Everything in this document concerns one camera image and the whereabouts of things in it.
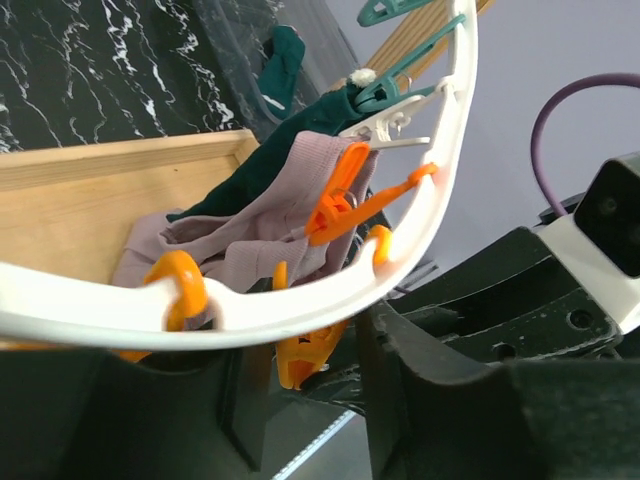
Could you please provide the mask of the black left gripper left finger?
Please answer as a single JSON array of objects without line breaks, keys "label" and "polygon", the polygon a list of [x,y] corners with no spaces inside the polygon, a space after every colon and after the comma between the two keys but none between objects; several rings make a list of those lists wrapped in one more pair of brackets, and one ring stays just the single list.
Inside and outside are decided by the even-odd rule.
[{"label": "black left gripper left finger", "polygon": [[5,479],[247,479],[260,469],[271,349],[1,355]]}]

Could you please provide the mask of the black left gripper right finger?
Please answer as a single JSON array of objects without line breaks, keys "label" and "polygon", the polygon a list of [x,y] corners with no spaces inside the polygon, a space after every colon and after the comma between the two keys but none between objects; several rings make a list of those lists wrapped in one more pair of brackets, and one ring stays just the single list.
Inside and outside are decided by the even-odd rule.
[{"label": "black left gripper right finger", "polygon": [[357,318],[377,479],[635,479],[635,361],[489,366],[379,302]]}]

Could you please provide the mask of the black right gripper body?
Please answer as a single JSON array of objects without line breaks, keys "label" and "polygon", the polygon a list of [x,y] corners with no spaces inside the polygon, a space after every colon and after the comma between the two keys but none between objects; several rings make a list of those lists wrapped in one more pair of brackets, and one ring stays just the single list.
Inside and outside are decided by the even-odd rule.
[{"label": "black right gripper body", "polygon": [[474,360],[597,357],[622,340],[616,323],[526,228],[395,299],[394,308]]}]

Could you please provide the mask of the pink sock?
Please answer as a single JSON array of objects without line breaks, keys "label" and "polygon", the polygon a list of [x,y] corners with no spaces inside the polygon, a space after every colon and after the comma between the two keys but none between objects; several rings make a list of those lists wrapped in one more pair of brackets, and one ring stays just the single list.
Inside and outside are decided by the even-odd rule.
[{"label": "pink sock", "polygon": [[142,285],[166,252],[187,252],[203,276],[245,293],[286,262],[295,284],[341,270],[352,246],[348,231],[329,244],[312,247],[304,228],[349,140],[302,132],[284,167],[256,200],[232,216],[193,216],[171,222],[166,213],[139,218],[112,277],[119,287]]}]

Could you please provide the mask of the dark green sock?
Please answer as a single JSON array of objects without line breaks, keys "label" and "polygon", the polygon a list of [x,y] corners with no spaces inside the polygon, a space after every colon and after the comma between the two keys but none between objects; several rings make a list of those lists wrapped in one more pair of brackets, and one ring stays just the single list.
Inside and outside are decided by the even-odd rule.
[{"label": "dark green sock", "polygon": [[265,59],[257,78],[258,89],[269,111],[284,120],[291,113],[306,46],[294,27],[276,25],[262,48]]},{"label": "dark green sock", "polygon": [[356,110],[362,88],[349,81],[322,95],[313,104],[284,120],[247,160],[200,202],[181,213],[166,216],[175,222],[191,216],[231,216],[257,199],[283,168],[290,148],[302,131],[335,136],[365,118]]}]

